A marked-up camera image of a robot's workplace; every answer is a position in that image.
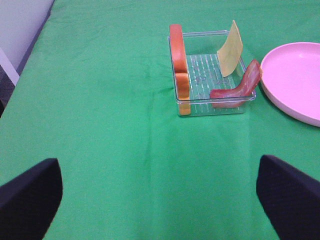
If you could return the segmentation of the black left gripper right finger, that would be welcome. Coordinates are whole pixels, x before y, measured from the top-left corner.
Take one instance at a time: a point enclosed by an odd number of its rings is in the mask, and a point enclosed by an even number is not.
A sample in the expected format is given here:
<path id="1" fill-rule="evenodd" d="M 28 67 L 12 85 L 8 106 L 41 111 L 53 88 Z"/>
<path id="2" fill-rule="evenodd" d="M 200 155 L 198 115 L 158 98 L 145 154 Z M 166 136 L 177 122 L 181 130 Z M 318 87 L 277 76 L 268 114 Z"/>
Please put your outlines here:
<path id="1" fill-rule="evenodd" d="M 320 238 L 320 182 L 273 155 L 260 158 L 256 194 L 281 240 Z"/>

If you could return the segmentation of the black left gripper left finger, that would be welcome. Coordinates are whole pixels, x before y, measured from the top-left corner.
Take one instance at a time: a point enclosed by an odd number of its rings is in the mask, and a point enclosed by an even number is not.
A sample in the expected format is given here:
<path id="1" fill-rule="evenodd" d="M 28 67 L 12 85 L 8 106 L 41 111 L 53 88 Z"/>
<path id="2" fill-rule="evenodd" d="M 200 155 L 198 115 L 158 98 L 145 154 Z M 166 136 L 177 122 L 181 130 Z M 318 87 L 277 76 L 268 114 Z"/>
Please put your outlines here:
<path id="1" fill-rule="evenodd" d="M 63 197 L 61 168 L 47 158 L 0 187 L 0 238 L 41 240 Z"/>

